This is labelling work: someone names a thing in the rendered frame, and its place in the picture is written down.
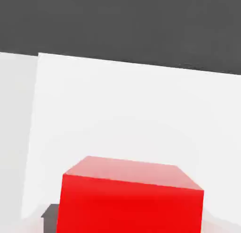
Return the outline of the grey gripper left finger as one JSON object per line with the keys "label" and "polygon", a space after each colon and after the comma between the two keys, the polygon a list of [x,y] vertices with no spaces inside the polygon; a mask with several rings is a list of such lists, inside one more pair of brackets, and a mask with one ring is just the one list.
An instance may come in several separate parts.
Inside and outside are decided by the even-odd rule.
{"label": "grey gripper left finger", "polygon": [[27,218],[15,223],[11,233],[56,233],[59,204],[40,205]]}

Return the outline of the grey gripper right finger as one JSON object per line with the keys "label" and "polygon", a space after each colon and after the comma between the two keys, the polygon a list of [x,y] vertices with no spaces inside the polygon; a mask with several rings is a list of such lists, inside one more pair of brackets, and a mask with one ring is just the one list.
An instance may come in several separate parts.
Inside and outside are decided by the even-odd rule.
{"label": "grey gripper right finger", "polygon": [[204,208],[202,213],[201,233],[241,233],[241,226],[217,218]]}

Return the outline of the small red cube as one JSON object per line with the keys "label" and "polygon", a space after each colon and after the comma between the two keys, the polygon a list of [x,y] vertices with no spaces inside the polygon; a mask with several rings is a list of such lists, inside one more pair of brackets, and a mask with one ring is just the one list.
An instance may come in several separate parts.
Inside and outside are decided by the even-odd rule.
{"label": "small red cube", "polygon": [[203,198],[177,166],[87,156],[63,174],[56,233],[201,233]]}

